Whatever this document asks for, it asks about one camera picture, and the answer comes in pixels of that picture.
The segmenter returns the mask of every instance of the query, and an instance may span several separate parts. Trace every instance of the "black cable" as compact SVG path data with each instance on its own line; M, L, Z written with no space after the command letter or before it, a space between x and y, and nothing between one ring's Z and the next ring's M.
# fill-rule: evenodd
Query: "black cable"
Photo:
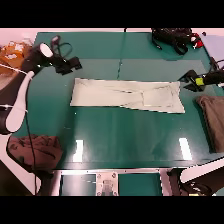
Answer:
M32 139L31 139L31 134L30 134L30 128L29 128L29 122L28 122L27 113L25 115L25 119L26 119L27 132L28 132L29 139L30 139L30 145L31 145L32 153L33 153L33 173L35 175L35 180L34 180L34 182L35 182L35 196L37 196L36 157L35 157L33 143L32 143Z

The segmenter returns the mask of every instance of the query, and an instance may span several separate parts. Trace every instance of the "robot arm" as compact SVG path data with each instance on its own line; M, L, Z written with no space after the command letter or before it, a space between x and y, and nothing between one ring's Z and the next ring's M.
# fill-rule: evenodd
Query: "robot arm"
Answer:
M59 37L56 36L52 39L52 48L54 41L58 44ZM30 55L24 60L21 71L6 87L0 90L0 160L32 194L35 194L34 174L23 169L6 152L11 134L19 130L27 112L29 84L32 78L47 66L53 65L56 72L62 75L72 72L73 67L82 68L77 57L66 60L61 55L55 54L52 48L44 43L33 48ZM36 182L37 190L39 190L41 181L37 178Z

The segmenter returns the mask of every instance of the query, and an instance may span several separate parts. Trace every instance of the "white wall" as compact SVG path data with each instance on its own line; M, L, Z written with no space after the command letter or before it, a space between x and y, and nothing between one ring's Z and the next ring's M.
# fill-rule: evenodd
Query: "white wall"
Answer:
M210 35L224 36L224 28L192 28L193 32L201 34L203 31ZM35 40L38 32L123 32L124 28L0 28L0 45L8 44L9 41L21 41L24 37ZM128 32L149 32L150 28L128 28Z

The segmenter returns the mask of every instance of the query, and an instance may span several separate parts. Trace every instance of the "metal bracket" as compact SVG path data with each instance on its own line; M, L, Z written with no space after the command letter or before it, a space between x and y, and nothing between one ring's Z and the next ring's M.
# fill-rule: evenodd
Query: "metal bracket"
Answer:
M96 196L118 196L118 173L96 174Z

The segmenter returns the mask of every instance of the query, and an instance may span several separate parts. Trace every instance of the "folded cloth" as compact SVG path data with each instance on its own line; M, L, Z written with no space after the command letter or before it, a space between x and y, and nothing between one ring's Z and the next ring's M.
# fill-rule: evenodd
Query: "folded cloth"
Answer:
M224 152L224 97L203 95L196 101L203 110L213 149Z
M167 113L185 113L180 82L137 82L75 79L70 106L118 106Z
M48 171L56 168L62 150L55 136L31 135L34 148L36 170ZM17 138L12 136L8 143L8 152L20 163L34 168L34 158L29 136Z

